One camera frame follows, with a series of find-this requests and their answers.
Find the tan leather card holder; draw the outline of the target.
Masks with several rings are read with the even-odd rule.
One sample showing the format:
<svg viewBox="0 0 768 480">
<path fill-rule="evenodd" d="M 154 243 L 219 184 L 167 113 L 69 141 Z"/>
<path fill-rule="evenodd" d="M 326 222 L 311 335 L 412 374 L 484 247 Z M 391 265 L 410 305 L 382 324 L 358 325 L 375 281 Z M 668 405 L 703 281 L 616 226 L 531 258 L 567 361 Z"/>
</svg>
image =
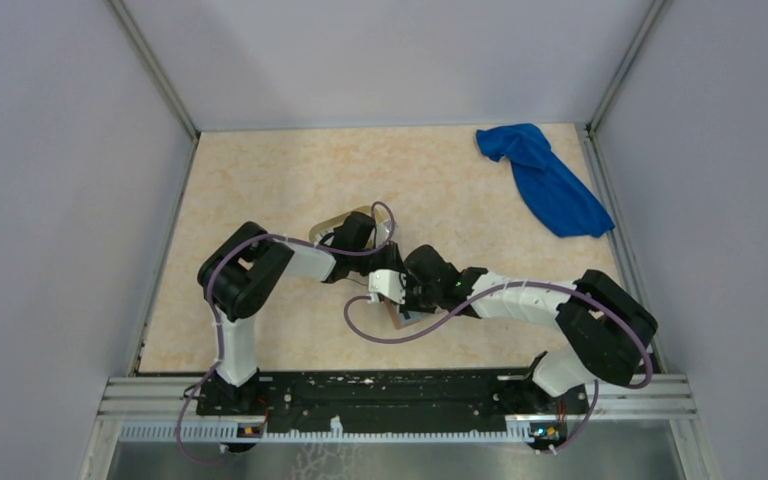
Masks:
<svg viewBox="0 0 768 480">
<path fill-rule="evenodd" d="M 389 300 L 385 301 L 384 305 L 390 315 L 393 327 L 397 330 L 416 324 L 426 316 L 423 312 L 407 310 L 404 305 L 392 303 Z"/>
</svg>

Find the cream plastic tray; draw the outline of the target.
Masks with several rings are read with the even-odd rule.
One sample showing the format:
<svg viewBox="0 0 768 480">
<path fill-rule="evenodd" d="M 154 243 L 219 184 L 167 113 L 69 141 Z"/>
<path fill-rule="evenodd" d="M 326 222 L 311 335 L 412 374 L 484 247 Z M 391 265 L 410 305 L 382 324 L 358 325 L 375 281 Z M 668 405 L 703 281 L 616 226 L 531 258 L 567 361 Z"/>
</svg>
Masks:
<svg viewBox="0 0 768 480">
<path fill-rule="evenodd" d="M 351 212 L 359 212 L 367 216 L 373 217 L 376 221 L 376 225 L 383 221 L 389 220 L 394 227 L 393 233 L 396 229 L 397 223 L 392 218 L 392 216 L 390 215 L 390 213 L 387 211 L 386 208 L 384 208 L 382 205 L 378 205 L 376 207 L 372 207 L 371 205 L 365 205 L 365 206 L 356 207 L 350 211 L 341 213 L 335 217 L 332 217 L 318 224 L 315 224 L 308 233 L 308 241 L 311 243 L 317 243 L 317 244 L 321 243 L 322 240 L 328 234 L 334 233 L 336 228 L 341 226 L 344 223 L 344 221 L 349 217 L 349 214 Z M 365 245 L 366 248 L 374 248 L 372 246 L 372 243 L 373 243 L 372 237 L 374 236 L 375 227 L 370 233 L 370 237 Z"/>
</svg>

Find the blue cloth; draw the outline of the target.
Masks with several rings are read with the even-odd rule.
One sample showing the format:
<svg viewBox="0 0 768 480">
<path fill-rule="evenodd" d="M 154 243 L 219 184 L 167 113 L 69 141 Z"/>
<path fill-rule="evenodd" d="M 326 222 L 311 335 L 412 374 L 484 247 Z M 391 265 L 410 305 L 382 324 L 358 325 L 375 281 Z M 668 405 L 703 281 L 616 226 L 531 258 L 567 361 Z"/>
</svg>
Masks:
<svg viewBox="0 0 768 480">
<path fill-rule="evenodd" d="M 606 208 L 561 161 L 537 125 L 479 129 L 475 141 L 484 157 L 509 162 L 525 205 L 555 236 L 600 238 L 616 228 Z"/>
</svg>

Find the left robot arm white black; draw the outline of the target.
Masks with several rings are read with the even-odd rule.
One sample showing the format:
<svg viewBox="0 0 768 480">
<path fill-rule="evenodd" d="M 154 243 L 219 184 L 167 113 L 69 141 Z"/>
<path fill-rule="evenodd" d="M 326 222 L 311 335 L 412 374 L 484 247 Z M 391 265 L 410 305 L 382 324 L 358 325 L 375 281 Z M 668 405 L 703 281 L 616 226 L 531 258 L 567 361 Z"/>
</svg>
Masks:
<svg viewBox="0 0 768 480">
<path fill-rule="evenodd" d="M 237 414 L 252 411 L 260 388 L 255 316 L 285 276 L 333 284 L 362 277 L 372 298 L 402 305 L 407 273 L 392 238 L 394 217 L 379 220 L 375 211 L 355 210 L 340 224 L 311 240 L 272 234 L 255 222 L 244 223 L 202 264 L 197 282 L 214 315 L 217 358 L 213 369 L 225 383 L 224 405 Z"/>
</svg>

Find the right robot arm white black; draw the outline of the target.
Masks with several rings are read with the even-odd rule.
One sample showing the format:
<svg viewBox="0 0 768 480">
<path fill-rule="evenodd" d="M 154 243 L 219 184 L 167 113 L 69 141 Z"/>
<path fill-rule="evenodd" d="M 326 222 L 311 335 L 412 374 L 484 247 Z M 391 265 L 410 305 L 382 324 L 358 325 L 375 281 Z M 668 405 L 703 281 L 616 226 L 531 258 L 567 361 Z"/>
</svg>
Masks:
<svg viewBox="0 0 768 480">
<path fill-rule="evenodd" d="M 550 411 L 563 394 L 593 380 L 632 387 L 642 368 L 637 385 L 643 387 L 654 373 L 648 348 L 657 321 L 600 270 L 588 269 L 571 282 L 521 280 L 483 267 L 459 270 L 429 245 L 411 252 L 404 266 L 413 311 L 520 320 L 565 337 L 565 347 L 537 358 L 523 385 L 524 401 L 536 412 Z"/>
</svg>

